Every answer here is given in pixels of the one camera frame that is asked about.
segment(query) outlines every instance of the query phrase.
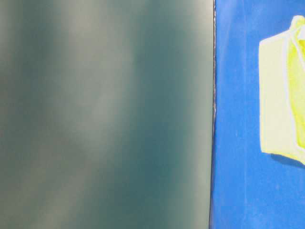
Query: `blue background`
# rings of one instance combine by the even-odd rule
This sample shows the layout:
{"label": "blue background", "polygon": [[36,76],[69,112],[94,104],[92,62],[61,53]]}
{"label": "blue background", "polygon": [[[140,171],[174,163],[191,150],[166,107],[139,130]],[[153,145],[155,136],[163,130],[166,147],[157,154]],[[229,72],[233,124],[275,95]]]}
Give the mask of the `blue background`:
{"label": "blue background", "polygon": [[259,41],[295,15],[303,0],[216,1],[213,229],[305,228],[305,167],[259,142]]}

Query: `yellow paper cutout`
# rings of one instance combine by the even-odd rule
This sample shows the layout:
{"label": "yellow paper cutout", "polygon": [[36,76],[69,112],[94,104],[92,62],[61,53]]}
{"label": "yellow paper cutout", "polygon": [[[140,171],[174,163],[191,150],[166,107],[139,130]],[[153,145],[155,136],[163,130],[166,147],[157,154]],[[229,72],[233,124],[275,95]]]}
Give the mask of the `yellow paper cutout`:
{"label": "yellow paper cutout", "polygon": [[265,153],[305,164],[305,18],[260,42],[260,140]]}

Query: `yellow object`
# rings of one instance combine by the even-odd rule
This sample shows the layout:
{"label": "yellow object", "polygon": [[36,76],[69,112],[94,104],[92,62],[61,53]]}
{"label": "yellow object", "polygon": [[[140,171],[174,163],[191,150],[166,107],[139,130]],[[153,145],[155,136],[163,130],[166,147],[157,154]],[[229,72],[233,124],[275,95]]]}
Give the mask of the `yellow object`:
{"label": "yellow object", "polygon": [[265,153],[305,164],[305,18],[260,42],[260,140]]}

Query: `yellow shape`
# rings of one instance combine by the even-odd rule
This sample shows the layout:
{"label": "yellow shape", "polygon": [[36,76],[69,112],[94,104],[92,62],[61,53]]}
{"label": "yellow shape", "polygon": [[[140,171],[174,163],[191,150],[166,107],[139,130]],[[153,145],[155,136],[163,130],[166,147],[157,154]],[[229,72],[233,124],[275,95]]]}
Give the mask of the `yellow shape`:
{"label": "yellow shape", "polygon": [[265,153],[305,164],[305,18],[260,42],[260,140]]}

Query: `gray-green surface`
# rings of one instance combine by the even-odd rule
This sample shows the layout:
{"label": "gray-green surface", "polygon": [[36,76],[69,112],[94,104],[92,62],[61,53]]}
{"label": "gray-green surface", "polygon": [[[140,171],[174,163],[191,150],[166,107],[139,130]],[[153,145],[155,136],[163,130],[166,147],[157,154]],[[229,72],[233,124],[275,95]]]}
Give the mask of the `gray-green surface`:
{"label": "gray-green surface", "polygon": [[201,229],[206,0],[0,2],[0,228]]}

